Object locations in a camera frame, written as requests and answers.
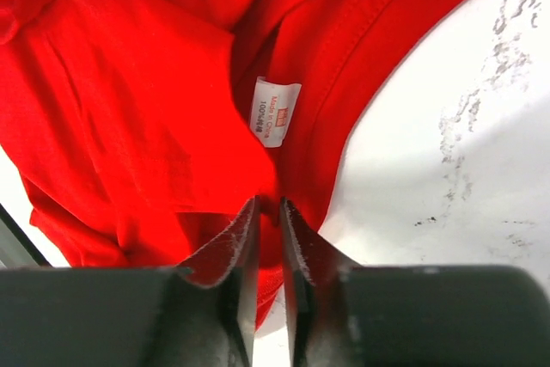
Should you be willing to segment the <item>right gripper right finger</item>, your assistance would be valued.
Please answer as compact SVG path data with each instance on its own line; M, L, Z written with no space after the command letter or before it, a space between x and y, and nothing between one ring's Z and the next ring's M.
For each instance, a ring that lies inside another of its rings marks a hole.
M281 199L285 313L292 366L351 366L353 350L340 273L358 263L311 229Z

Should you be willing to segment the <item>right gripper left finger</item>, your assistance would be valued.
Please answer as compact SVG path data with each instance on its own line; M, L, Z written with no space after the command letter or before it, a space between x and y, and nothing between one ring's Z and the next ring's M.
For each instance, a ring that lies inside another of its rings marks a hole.
M230 224L177 267L198 307L184 322L187 366L250 366L254 353L260 201L249 199Z

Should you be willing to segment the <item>red t-shirt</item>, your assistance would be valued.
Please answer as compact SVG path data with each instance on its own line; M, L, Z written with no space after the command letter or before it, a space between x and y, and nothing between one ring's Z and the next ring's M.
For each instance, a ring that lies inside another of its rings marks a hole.
M278 203L319 229L345 141L464 0L1 0L1 145L72 266L167 266L261 200L258 321L283 282Z

